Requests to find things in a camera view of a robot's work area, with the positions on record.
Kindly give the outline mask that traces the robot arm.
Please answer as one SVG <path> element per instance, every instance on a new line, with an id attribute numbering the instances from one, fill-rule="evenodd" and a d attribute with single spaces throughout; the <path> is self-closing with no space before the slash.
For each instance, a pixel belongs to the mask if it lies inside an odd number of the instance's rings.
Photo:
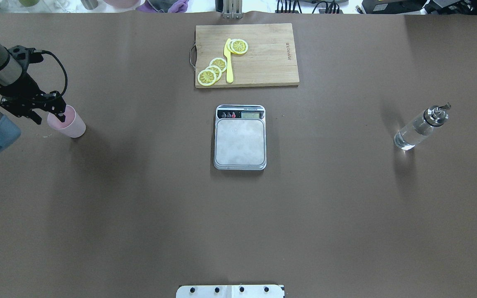
<path id="1" fill-rule="evenodd" d="M 0 43 L 0 153 L 21 136 L 21 129 L 11 116 L 42 124 L 39 110 L 48 112 L 57 120 L 65 122 L 66 102 L 63 98 L 68 85 L 67 72 L 61 67 L 64 86 L 60 91 L 44 91 L 29 73 L 32 64 L 43 62 L 51 56 L 59 66 L 59 58 L 48 50 L 14 46 L 8 48 Z"/>

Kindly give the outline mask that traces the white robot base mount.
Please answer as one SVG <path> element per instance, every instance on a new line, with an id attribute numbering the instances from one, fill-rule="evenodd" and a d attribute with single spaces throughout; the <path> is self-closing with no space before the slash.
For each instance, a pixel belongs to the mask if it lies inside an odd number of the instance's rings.
<path id="1" fill-rule="evenodd" d="M 176 298 L 285 298 L 283 285 L 184 285 L 176 291 Z"/>

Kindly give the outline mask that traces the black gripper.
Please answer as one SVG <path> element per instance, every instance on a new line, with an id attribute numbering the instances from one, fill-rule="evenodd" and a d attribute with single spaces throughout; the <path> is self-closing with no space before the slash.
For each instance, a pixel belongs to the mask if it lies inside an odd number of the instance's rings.
<path id="1" fill-rule="evenodd" d="M 41 125 L 42 117 L 34 110 L 41 109 L 55 115 L 61 123 L 65 122 L 66 103 L 60 92 L 40 93 L 33 97 L 3 96 L 0 107 L 15 117 L 26 117 Z"/>

